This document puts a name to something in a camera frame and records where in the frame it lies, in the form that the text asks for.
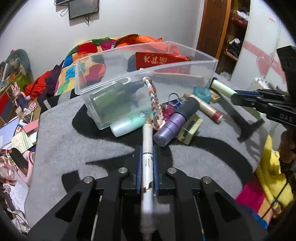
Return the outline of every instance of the monitor screen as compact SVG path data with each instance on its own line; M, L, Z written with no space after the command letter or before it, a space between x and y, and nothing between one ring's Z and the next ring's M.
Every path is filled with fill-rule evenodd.
M69 2L69 19L99 11L99 0L72 0Z

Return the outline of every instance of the blue gripper pad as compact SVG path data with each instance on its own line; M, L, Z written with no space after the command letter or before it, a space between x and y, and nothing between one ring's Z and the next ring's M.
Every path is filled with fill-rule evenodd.
M154 188L156 193L159 192L159 176L158 176L158 167L157 167L157 151L156 146L153 146L153 173L154 173Z
M141 190L141 182L142 182L142 147L140 147L139 151L139 162L138 162L138 171L137 171L137 194L140 194Z

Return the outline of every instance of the gray carpet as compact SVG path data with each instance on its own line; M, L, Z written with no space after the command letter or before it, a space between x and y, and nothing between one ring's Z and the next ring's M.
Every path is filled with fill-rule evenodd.
M135 145L142 144L141 129L115 138L110 128L96 128L87 115L82 98L73 97L73 91L67 92L45 101L42 106L32 185L25 203L31 226L67 193L77 179L107 176L108 172L122 165ZM253 128L256 119L227 99L211 105L224 115L221 123L214 123L198 111L203 122L191 145L173 140L164 152L171 164L188 176L210 176L236 198L258 165L268 134L266 124L250 138L239 142L238 138ZM163 229L161 234L166 233L168 226L163 225Z

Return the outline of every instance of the black cap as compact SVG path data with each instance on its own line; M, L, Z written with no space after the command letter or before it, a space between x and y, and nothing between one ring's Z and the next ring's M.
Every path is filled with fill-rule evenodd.
M188 120L200 108L198 101L192 97L187 98L174 113L179 113Z
M136 82L129 82L125 84L123 85L123 88L128 94L132 95L132 94L135 94L137 90L142 88L144 85L145 85L144 81L139 80Z

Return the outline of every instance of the red fabric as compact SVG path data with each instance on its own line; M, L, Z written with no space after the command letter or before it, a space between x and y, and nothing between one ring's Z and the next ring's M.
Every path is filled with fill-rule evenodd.
M1 96L0 96L0 115L2 114L2 111L4 110L7 102L9 101L9 96L6 92L4 92Z
M93 42L78 45L77 54L79 55L96 52L98 52L98 49Z
M50 74L50 71L45 72L39 78L25 87L25 95L30 96L32 100L36 99L43 91L45 91L45 78Z

